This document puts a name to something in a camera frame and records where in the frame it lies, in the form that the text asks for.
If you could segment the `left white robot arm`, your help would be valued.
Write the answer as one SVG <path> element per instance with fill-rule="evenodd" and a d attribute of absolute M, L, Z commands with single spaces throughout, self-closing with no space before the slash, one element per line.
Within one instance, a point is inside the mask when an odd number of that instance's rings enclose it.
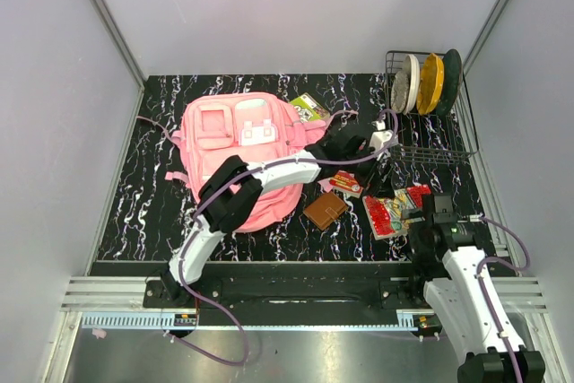
<path fill-rule="evenodd" d="M 378 175 L 378 160 L 396 144 L 395 130 L 366 135 L 351 125 L 328 132 L 291 156 L 252 163 L 231 156 L 200 191 L 191 231 L 160 275 L 162 297 L 176 308 L 193 299 L 192 284 L 201 277 L 215 246 L 248 220 L 261 196 L 331 178 L 340 170 L 368 188 Z"/>

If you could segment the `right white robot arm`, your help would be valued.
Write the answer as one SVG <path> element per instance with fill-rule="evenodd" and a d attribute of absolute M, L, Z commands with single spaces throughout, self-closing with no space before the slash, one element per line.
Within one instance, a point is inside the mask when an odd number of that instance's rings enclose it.
<path fill-rule="evenodd" d="M 510 262 L 488 255 L 476 235 L 481 214 L 460 217 L 449 195 L 425 195 L 419 208 L 405 209 L 413 274 L 408 300 L 431 307 L 457 355 L 460 382 L 541 382 L 542 354 L 527 348 L 512 325 L 488 266 Z"/>

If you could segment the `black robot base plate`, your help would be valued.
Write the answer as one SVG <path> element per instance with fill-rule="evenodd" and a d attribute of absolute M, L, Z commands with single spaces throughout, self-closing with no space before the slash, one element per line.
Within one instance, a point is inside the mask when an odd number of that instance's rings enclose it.
<path fill-rule="evenodd" d="M 221 305 L 350 304 L 427 309 L 426 279 L 403 262 L 209 262 L 191 288 Z"/>

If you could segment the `colourful treehouse paperback book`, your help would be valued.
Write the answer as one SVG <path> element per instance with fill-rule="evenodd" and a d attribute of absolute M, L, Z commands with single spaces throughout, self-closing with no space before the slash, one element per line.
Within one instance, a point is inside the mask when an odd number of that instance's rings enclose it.
<path fill-rule="evenodd" d="M 428 185 L 419 185 L 396 190 L 394 198 L 363 197 L 374 238 L 381 240 L 405 235 L 410 222 L 417 222 L 420 218 L 403 220 L 403 211 L 421 210 L 422 197 L 430 193 Z"/>

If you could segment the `pink student backpack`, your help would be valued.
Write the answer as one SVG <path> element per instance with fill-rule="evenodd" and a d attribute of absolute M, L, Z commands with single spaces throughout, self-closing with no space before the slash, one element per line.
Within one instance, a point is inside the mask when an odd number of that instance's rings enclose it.
<path fill-rule="evenodd" d="M 183 165 L 165 178 L 183 182 L 199 205 L 201 189 L 231 156 L 247 163 L 291 156 L 334 131 L 330 126 L 330 118 L 302 122 L 290 102 L 267 92 L 204 96 L 187 105 L 178 129 L 161 130 L 178 149 Z M 279 222 L 299 202 L 302 187 L 261 196 L 237 231 L 259 231 Z"/>

